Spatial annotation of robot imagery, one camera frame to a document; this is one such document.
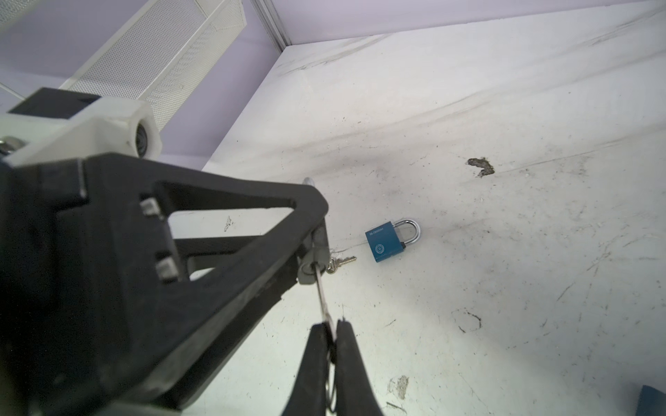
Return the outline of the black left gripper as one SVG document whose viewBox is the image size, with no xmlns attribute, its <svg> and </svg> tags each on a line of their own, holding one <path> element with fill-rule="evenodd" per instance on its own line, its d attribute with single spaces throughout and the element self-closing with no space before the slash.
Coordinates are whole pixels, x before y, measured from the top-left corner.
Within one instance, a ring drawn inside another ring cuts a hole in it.
<svg viewBox="0 0 666 416">
<path fill-rule="evenodd" d="M 167 403 L 136 305 L 158 283 L 163 242 L 139 227 L 163 163 L 70 159 L 1 166 L 1 347 L 19 397 L 5 412 L 88 415 Z"/>
</svg>

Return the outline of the small grey padlock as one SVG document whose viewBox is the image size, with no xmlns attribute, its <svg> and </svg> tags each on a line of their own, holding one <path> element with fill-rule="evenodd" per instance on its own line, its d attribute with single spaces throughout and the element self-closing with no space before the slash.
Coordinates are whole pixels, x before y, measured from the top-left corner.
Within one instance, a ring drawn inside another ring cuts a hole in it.
<svg viewBox="0 0 666 416">
<path fill-rule="evenodd" d="M 323 220 L 302 244 L 305 254 L 301 257 L 298 269 L 298 282 L 311 285 L 317 282 L 317 273 L 326 272 L 331 261 L 328 232 Z"/>
</svg>

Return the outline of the silver key with ring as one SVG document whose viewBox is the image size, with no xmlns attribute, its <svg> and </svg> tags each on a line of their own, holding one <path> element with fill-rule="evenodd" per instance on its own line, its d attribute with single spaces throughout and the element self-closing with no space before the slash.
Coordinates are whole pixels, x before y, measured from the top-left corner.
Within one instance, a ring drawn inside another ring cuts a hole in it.
<svg viewBox="0 0 666 416">
<path fill-rule="evenodd" d="M 342 266 L 348 265 L 349 263 L 353 263 L 357 260 L 355 256 L 348 257 L 348 258 L 331 258 L 331 261 L 329 262 L 326 272 L 328 274 L 334 274 L 336 273 Z"/>
</svg>

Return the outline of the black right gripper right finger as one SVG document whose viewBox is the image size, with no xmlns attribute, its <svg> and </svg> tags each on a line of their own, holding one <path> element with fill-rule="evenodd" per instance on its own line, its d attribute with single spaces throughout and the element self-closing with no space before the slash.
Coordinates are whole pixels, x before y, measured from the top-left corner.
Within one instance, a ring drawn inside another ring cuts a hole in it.
<svg viewBox="0 0 666 416">
<path fill-rule="evenodd" d="M 336 414 L 382 416 L 350 322 L 336 326 Z"/>
</svg>

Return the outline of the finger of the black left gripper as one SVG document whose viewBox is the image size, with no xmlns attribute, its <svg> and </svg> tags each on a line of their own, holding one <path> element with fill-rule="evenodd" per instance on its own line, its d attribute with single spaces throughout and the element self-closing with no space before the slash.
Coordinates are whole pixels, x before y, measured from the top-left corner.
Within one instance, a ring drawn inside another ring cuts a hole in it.
<svg viewBox="0 0 666 416">
<path fill-rule="evenodd" d="M 189 297 L 190 305 L 204 308 L 215 301 L 223 307 L 204 324 L 196 326 L 187 315 L 182 322 L 194 332 L 168 354 L 149 377 L 127 395 L 132 403 L 182 411 L 192 405 L 227 365 L 259 321 L 295 284 L 315 282 L 315 239 L 309 236 L 277 265 L 264 266 L 262 274 L 223 271 L 221 265 L 237 258 L 248 265 L 261 265 L 267 254 L 247 254 L 256 237 L 180 239 L 176 246 L 184 255 L 187 270 L 207 270 L 202 282 L 220 287 L 220 294 L 201 289 Z"/>
<path fill-rule="evenodd" d="M 223 271 L 259 277 L 302 244 L 329 206 L 311 185 L 239 180 L 104 154 L 85 164 L 83 281 L 90 291 L 221 291 L 189 271 L 180 239 L 254 236 L 245 252 L 261 265 L 234 258 Z"/>
</svg>

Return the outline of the blue padlock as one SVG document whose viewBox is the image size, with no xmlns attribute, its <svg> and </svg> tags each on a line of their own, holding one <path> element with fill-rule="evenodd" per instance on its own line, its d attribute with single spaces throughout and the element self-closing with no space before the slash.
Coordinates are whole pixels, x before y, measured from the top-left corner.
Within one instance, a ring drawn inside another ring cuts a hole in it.
<svg viewBox="0 0 666 416">
<path fill-rule="evenodd" d="M 666 416 L 666 394 L 643 385 L 638 397 L 636 416 Z"/>
<path fill-rule="evenodd" d="M 414 231 L 413 236 L 407 240 L 402 240 L 397 232 L 404 225 L 410 226 Z M 374 260 L 380 263 L 401 254 L 408 246 L 418 242 L 421 238 L 421 225 L 411 218 L 402 219 L 396 223 L 387 222 L 365 232 L 365 237 Z"/>
</svg>

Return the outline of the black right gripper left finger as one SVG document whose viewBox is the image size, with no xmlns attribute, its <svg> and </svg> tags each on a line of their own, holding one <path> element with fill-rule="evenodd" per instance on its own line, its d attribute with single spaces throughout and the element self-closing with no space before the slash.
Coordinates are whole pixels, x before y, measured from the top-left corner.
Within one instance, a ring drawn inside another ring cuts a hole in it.
<svg viewBox="0 0 666 416">
<path fill-rule="evenodd" d="M 282 416 L 326 415 L 329 380 L 329 330 L 324 323 L 310 329 L 305 351 Z"/>
</svg>

